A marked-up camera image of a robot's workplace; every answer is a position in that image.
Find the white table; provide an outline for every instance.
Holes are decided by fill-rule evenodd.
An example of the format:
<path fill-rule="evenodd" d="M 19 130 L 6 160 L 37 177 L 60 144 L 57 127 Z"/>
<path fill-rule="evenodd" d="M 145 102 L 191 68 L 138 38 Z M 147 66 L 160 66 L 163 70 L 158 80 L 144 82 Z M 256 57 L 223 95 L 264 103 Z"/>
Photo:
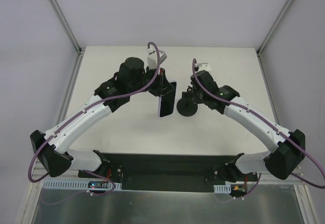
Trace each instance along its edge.
<path fill-rule="evenodd" d="M 229 85 L 260 113 L 274 120 L 261 69 L 253 48 L 159 47 L 168 59 L 162 64 L 168 80 L 177 81 L 176 101 L 190 85 L 191 62 L 208 62 L 219 86 Z M 146 66 L 146 47 L 88 46 L 85 50 L 68 115 L 78 109 L 130 56 Z M 158 118 L 158 98 L 150 93 L 131 101 L 95 124 L 72 149 L 113 153 L 236 155 L 266 147 L 237 122 L 199 105 L 192 117 Z"/>

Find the wall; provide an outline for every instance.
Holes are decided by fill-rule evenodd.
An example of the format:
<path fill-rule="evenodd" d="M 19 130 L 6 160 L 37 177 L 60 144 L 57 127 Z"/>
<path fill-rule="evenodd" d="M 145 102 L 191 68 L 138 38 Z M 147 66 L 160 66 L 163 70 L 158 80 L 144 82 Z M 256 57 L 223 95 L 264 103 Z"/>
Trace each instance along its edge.
<path fill-rule="evenodd" d="M 86 45 L 255 47 L 285 0 L 58 0 Z"/>
<path fill-rule="evenodd" d="M 306 134 L 306 148 L 325 167 L 325 0 L 296 0 L 262 54 L 280 123 Z M 318 169 L 305 176 L 324 185 Z M 325 190 L 310 187 L 321 223 Z"/>
<path fill-rule="evenodd" d="M 48 0 L 0 0 L 0 216 L 15 223 L 33 155 L 54 124 L 76 53 Z"/>

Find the gray floor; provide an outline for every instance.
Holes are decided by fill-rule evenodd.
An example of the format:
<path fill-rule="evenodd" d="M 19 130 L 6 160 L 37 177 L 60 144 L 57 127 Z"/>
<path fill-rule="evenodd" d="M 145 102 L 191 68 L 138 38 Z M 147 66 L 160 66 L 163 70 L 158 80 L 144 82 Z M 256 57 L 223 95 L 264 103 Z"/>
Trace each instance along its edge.
<path fill-rule="evenodd" d="M 75 190 L 43 189 L 46 202 Z M 293 186 L 260 185 L 244 201 L 229 195 L 115 191 L 91 197 L 81 193 L 54 206 L 38 203 L 33 223 L 304 223 Z"/>

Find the smartphone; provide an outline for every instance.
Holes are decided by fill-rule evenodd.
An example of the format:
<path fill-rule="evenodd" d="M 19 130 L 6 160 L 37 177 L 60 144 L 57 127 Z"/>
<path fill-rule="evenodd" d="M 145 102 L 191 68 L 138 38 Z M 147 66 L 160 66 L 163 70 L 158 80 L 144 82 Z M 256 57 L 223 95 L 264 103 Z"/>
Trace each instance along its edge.
<path fill-rule="evenodd" d="M 166 95 L 159 97 L 159 106 L 158 106 L 158 117 L 164 117 L 171 115 L 174 111 L 174 103 L 176 96 L 176 82 L 170 82 L 174 87 L 172 92 L 167 93 Z"/>

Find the robotic arm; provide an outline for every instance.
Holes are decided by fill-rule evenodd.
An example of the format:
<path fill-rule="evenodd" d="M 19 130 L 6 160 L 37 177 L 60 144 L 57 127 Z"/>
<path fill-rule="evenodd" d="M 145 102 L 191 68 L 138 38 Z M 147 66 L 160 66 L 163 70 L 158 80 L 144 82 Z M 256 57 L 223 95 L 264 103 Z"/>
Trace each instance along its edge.
<path fill-rule="evenodd" d="M 89 170 L 101 176 L 107 175 L 111 166 L 99 151 L 76 151 L 69 149 L 69 147 L 96 122 L 129 102 L 130 96 L 105 102 L 102 101 L 103 99 L 137 91 L 154 77 L 157 69 L 157 56 L 152 49 L 148 49 L 148 52 L 146 69 L 144 69 L 144 62 L 139 58 L 130 57 L 126 59 L 113 78 L 102 83 L 89 100 L 72 115 L 44 133 L 36 130 L 30 135 L 34 152 L 51 137 L 51 140 L 38 155 L 38 159 L 51 177 L 57 177 L 67 170 Z M 167 56 L 162 51 L 159 53 L 161 53 L 160 63 L 162 63 Z M 144 91 L 160 97 L 173 90 L 173 86 L 166 79 L 165 70 L 160 68 L 155 80 Z"/>
<path fill-rule="evenodd" d="M 295 130 L 290 130 L 277 125 L 271 120 L 267 121 L 276 127 L 277 132 L 261 119 L 250 112 L 251 105 L 247 103 L 237 91 L 228 85 L 218 87 L 210 73 L 201 69 L 204 66 L 195 68 L 196 77 L 199 82 L 210 93 L 230 103 L 219 101 L 208 95 L 197 83 L 194 75 L 191 76 L 191 85 L 186 92 L 182 93 L 182 99 L 177 104 L 177 110 L 184 116 L 192 116 L 197 111 L 197 104 L 204 104 L 211 110 L 226 115 L 240 123 L 252 134 L 254 134 L 268 149 L 268 151 L 255 154 L 238 154 L 231 162 L 218 170 L 218 175 L 225 181 L 236 182 L 244 174 L 251 172 L 270 172 L 279 179 L 286 179 L 297 165 L 304 159 L 305 155 L 292 146 L 279 132 L 284 133 L 296 144 L 305 149 L 305 135 Z M 236 105 L 245 105 L 244 110 Z"/>

